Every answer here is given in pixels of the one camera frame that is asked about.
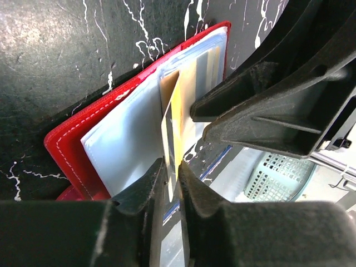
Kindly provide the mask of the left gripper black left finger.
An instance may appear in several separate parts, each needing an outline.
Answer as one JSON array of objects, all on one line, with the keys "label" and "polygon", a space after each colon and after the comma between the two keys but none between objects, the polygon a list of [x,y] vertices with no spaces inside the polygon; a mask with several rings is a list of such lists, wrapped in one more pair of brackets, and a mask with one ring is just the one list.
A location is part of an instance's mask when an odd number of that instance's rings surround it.
[{"label": "left gripper black left finger", "polygon": [[2,266],[159,266],[165,161],[105,201],[1,202]]}]

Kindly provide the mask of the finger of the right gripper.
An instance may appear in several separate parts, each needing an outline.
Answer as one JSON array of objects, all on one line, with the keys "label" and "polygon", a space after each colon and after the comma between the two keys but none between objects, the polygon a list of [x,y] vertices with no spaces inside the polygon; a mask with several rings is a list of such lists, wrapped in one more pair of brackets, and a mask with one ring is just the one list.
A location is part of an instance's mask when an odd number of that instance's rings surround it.
[{"label": "finger of the right gripper", "polygon": [[224,92],[263,92],[304,64],[355,10],[355,1],[289,1],[259,48],[223,83]]}]

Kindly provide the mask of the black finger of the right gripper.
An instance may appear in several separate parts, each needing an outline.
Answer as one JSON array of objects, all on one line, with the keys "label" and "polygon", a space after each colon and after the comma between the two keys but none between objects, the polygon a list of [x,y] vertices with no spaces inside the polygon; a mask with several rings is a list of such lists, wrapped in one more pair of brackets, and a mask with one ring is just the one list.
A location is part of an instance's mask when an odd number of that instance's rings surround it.
[{"label": "black finger of the right gripper", "polygon": [[347,69],[303,65],[277,76],[274,63],[236,73],[191,106],[207,122],[203,139],[306,158],[322,143],[347,102]]}]

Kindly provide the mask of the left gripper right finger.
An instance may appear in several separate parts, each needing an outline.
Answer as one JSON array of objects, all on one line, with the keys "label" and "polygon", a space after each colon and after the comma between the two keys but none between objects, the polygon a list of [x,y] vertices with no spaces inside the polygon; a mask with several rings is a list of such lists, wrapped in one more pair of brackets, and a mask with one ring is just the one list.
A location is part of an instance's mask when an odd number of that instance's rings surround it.
[{"label": "left gripper right finger", "polygon": [[354,266],[355,224],[332,202],[232,203],[179,166],[186,266]]}]

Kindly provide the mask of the red leather card holder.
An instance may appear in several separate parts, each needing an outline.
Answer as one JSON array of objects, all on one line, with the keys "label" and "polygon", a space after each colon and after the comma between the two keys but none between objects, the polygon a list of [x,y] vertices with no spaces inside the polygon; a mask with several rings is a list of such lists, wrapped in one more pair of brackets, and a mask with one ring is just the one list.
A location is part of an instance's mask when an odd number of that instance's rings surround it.
[{"label": "red leather card holder", "polygon": [[113,197],[163,155],[161,78],[216,48],[222,81],[230,28],[223,21],[189,38],[46,135],[45,148],[70,181],[60,200]]}]

